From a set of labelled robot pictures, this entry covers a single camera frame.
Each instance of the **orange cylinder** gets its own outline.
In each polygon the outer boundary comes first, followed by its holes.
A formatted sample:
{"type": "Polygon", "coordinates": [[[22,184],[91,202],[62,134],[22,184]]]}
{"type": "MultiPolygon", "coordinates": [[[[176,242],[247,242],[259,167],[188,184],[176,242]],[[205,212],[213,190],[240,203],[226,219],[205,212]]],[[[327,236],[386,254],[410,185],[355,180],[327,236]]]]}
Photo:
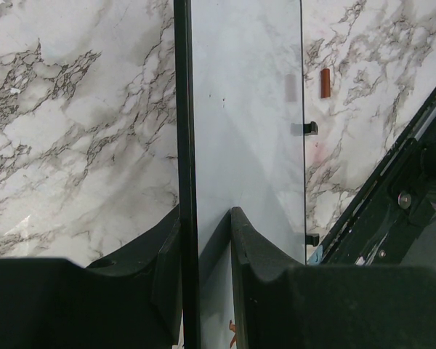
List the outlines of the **orange cylinder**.
{"type": "Polygon", "coordinates": [[[328,68],[321,71],[321,97],[331,97],[331,79],[328,68]]]}

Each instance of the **gray marble veining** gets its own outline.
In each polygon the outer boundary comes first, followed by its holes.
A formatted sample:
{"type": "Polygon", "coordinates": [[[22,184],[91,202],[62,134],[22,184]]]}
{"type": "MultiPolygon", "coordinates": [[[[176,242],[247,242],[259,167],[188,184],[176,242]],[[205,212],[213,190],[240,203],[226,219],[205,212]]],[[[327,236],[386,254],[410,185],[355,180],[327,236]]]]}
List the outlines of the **gray marble veining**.
{"type": "Polygon", "coordinates": [[[169,1],[0,1],[0,257],[86,265],[177,204],[169,1]]]}

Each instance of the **marble surface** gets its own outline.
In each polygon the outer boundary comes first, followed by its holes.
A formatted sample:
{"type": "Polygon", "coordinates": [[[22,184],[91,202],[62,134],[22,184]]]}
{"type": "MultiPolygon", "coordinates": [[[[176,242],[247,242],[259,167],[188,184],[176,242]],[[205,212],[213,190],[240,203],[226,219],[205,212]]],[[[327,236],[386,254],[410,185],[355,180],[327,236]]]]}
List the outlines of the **marble surface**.
{"type": "Polygon", "coordinates": [[[303,33],[305,120],[319,126],[307,232],[324,237],[436,86],[436,0],[304,0],[303,33]]]}
{"type": "Polygon", "coordinates": [[[177,204],[169,0],[0,0],[0,257],[87,265],[177,204]]]}

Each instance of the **small orange object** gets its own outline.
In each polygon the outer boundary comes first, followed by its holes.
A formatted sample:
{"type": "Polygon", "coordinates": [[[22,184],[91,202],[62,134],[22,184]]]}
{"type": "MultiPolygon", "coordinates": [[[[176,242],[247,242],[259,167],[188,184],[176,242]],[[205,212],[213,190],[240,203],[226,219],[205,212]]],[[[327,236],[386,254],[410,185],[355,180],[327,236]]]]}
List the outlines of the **small orange object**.
{"type": "Polygon", "coordinates": [[[321,71],[321,97],[331,97],[331,79],[329,76],[329,69],[324,68],[321,71]]]}
{"type": "Polygon", "coordinates": [[[234,332],[234,337],[231,339],[230,349],[238,341],[235,337],[235,324],[233,324],[233,320],[230,320],[230,330],[234,332]]]}

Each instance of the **black plastic part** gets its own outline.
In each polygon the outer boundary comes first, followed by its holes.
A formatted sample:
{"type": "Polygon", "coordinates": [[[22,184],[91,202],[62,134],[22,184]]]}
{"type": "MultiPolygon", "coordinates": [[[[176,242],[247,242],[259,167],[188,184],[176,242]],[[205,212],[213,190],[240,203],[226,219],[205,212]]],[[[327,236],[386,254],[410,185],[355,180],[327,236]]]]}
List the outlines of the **black plastic part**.
{"type": "Polygon", "coordinates": [[[231,220],[239,349],[436,348],[436,270],[306,267],[231,220]]]}
{"type": "Polygon", "coordinates": [[[398,264],[432,223],[436,209],[436,117],[417,141],[410,139],[356,215],[331,241],[322,263],[398,264]],[[411,204],[404,209],[400,198],[411,204]],[[385,256],[378,256],[385,251],[385,256]]]}
{"type": "Polygon", "coordinates": [[[186,349],[201,347],[190,0],[174,0],[177,153],[186,349]]]}
{"type": "Polygon", "coordinates": [[[391,163],[395,162],[395,159],[404,151],[404,148],[409,146],[410,142],[413,142],[416,132],[423,126],[424,122],[426,122],[435,107],[436,88],[431,92],[423,106],[403,130],[394,145],[387,152],[371,176],[359,190],[358,194],[341,214],[341,217],[336,221],[333,228],[330,229],[328,235],[321,242],[323,245],[323,260],[325,260],[327,254],[336,250],[337,242],[342,240],[346,232],[350,230],[352,221],[361,213],[364,203],[368,200],[371,193],[376,190],[376,187],[379,182],[382,181],[384,173],[387,171],[388,167],[391,166],[391,163]]]}
{"type": "Polygon", "coordinates": [[[179,210],[84,269],[0,259],[0,349],[158,348],[181,321],[179,210]]]}
{"type": "Polygon", "coordinates": [[[316,122],[311,121],[309,124],[304,124],[304,135],[311,136],[318,134],[318,125],[316,122]]]}
{"type": "Polygon", "coordinates": [[[320,234],[306,234],[305,244],[311,246],[318,246],[320,244],[320,234]]]}

